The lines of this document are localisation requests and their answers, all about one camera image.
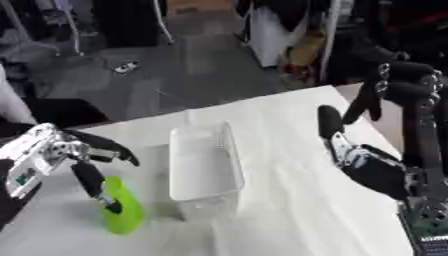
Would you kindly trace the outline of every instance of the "transparent plastic bin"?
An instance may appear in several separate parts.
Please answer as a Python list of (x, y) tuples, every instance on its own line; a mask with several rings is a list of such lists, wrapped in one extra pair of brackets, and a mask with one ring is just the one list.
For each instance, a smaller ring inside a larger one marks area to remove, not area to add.
[(170, 138), (170, 196), (187, 220), (236, 212), (244, 178), (229, 124), (186, 126)]

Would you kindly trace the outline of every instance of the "floor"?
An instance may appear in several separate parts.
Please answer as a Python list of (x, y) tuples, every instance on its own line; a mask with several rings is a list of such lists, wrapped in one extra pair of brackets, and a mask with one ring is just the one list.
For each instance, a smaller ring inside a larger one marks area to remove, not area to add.
[[(94, 51), (89, 55), (95, 59), (40, 58), (34, 69), (47, 85), (41, 94), (85, 99), (111, 120), (123, 121), (281, 91), (276, 70), (262, 69), (234, 38), (233, 12), (176, 15), (169, 27), (177, 40), (172, 46), (162, 37), (157, 47)], [(127, 75), (110, 71), (129, 60), (140, 68)]]

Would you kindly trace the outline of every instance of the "sleeve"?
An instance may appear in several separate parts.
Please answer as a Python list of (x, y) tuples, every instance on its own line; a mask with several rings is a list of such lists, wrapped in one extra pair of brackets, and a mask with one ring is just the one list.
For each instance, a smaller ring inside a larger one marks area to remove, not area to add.
[(31, 110), (14, 92), (6, 80), (6, 73), (0, 64), (0, 116), (13, 123), (36, 124)]

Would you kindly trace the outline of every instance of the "robot finger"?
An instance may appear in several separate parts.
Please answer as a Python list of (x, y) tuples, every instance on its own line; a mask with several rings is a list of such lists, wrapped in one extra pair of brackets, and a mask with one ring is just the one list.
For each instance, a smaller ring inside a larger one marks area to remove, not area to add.
[[(113, 140), (73, 130), (66, 130), (64, 132), (77, 137), (82, 142), (90, 145), (94, 150), (98, 149), (97, 152), (99, 152), (100, 150), (116, 152), (120, 160), (129, 161), (134, 166), (140, 165), (138, 158), (134, 155), (134, 153), (132, 153), (130, 149)], [(93, 154), (91, 155), (91, 159), (102, 162), (111, 162), (113, 157)]]

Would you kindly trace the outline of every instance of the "white tablecloth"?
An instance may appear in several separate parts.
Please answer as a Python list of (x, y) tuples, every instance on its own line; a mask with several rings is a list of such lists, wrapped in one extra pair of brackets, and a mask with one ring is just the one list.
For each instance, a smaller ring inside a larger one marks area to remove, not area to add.
[[(101, 165), (120, 175), (148, 211), (134, 233), (108, 233), (96, 202), (68, 170), (0, 234), (0, 255), (410, 256), (396, 203), (352, 182), (335, 168), (318, 137), (316, 110), (347, 102), (332, 87), (112, 124), (87, 131), (130, 146), (143, 165)], [(235, 218), (188, 223), (170, 217), (168, 139), (184, 124), (228, 121), (246, 179)], [(395, 150), (360, 120), (350, 138)]]

